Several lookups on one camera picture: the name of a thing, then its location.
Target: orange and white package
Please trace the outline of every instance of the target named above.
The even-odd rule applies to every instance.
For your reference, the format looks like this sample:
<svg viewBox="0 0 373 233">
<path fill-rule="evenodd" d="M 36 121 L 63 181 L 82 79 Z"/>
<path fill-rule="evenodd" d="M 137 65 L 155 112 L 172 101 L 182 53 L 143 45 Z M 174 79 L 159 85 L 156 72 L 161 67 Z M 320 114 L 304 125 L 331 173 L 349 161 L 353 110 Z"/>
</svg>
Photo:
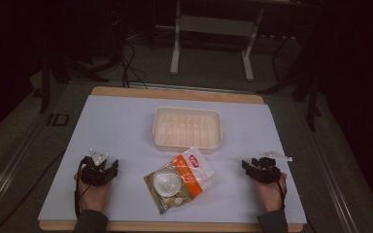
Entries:
<svg viewBox="0 0 373 233">
<path fill-rule="evenodd" d="M 192 147 L 145 176 L 144 181 L 162 215 L 171 207 L 190 202 L 217 183 L 218 178 L 199 149 Z"/>
</svg>

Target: table leg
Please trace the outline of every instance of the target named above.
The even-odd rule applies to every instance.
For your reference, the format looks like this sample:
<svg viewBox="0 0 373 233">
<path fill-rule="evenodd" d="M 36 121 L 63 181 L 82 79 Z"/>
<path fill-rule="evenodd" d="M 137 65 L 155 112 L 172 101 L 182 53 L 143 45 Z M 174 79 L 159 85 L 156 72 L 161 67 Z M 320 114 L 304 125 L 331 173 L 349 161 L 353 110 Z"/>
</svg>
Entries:
<svg viewBox="0 0 373 233">
<path fill-rule="evenodd" d="M 175 44 L 174 50 L 172 51 L 171 61 L 171 75 L 178 74 L 178 64 L 180 62 L 180 12 L 181 12 L 181 1 L 177 1 L 177 17 L 175 19 Z"/>
<path fill-rule="evenodd" d="M 253 49 L 254 40 L 255 40 L 256 33 L 259 28 L 259 24 L 262 19 L 263 12 L 264 12 L 263 8 L 259 9 L 256 22 L 254 23 L 254 27 L 251 32 L 250 42 L 247 48 L 245 50 L 242 50 L 242 61 L 244 63 L 245 76 L 248 82 L 252 82 L 254 80 L 253 68 L 251 67 L 251 61 L 250 61 L 250 53 L 251 53 L 251 50 Z"/>
</svg>

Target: rectangular container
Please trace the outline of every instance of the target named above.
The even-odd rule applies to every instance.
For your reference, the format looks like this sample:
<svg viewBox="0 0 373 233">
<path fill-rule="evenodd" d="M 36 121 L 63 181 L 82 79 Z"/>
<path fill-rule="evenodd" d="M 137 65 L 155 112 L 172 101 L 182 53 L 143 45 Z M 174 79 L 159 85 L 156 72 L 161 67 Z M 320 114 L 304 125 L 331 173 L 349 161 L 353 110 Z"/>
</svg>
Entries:
<svg viewBox="0 0 373 233">
<path fill-rule="evenodd" d="M 197 146 L 203 153 L 213 153 L 222 139 L 220 114 L 160 107 L 155 113 L 153 139 L 158 150 L 185 151 Z"/>
</svg>

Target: person's left hand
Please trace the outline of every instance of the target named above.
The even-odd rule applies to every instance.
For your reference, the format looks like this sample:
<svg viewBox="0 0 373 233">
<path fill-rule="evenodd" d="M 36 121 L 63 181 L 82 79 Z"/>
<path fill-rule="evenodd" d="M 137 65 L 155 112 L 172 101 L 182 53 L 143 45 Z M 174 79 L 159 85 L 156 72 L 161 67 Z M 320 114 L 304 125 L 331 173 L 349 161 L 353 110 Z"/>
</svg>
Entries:
<svg viewBox="0 0 373 233">
<path fill-rule="evenodd" d="M 112 181 L 109 181 L 103 186 L 89 186 L 89 184 L 80 181 L 81 210 L 93 210 L 102 213 L 105 209 L 111 185 Z"/>
</svg>

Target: red logo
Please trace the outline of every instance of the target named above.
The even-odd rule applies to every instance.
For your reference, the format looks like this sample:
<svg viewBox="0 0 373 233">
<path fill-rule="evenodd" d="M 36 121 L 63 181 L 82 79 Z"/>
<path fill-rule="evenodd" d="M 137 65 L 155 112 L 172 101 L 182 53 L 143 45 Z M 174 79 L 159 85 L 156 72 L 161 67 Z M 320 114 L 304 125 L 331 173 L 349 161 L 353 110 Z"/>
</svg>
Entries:
<svg viewBox="0 0 373 233">
<path fill-rule="evenodd" d="M 192 163 L 193 167 L 195 167 L 195 168 L 199 167 L 198 159 L 196 159 L 196 157 L 193 156 L 193 154 L 189 156 L 189 161 L 190 161 L 190 163 Z"/>
</svg>

